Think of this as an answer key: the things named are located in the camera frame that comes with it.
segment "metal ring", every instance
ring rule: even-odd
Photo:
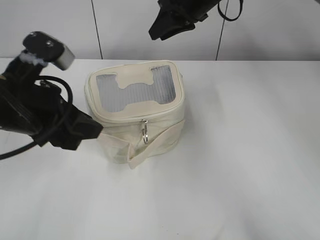
[[[147,123],[148,120],[142,120],[142,122],[144,123],[144,128],[142,129],[142,138],[144,141],[144,144],[148,144],[148,128],[147,128]]]

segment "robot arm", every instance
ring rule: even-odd
[[[72,105],[69,85],[57,77],[40,76],[49,63],[66,70],[75,58],[73,53],[40,31],[30,33],[23,45],[25,50],[0,76],[0,128],[29,135],[32,147],[50,142],[55,147],[76,150],[82,140],[97,138],[103,127]],[[66,88],[68,101],[61,97],[61,89],[48,80]],[[11,156],[0,155],[0,160]]]
[[[149,30],[152,40],[166,40],[182,32],[196,28],[195,23],[203,22],[213,7],[218,5],[219,14],[227,21],[237,20],[243,9],[244,0],[240,1],[240,12],[236,18],[228,18],[220,9],[221,0],[159,0],[160,12]]]

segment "white pouch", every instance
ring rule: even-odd
[[[131,169],[176,146],[185,120],[182,76],[171,61],[122,65],[92,73],[84,88],[98,141],[108,159]]]

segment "mesh window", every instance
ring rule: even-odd
[[[109,113],[120,112],[128,104],[156,101],[169,104],[176,99],[176,91],[169,66],[160,66],[151,69],[153,74],[152,85],[134,83],[121,89],[116,81],[117,75],[99,75],[96,77],[102,107]]]

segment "white tabletop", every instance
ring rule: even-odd
[[[45,73],[86,111],[87,76],[133,62]],[[0,239],[320,239],[320,62],[176,63],[187,96],[178,146],[135,170],[108,162],[96,140],[0,161]],[[0,131],[2,152],[30,141]]]

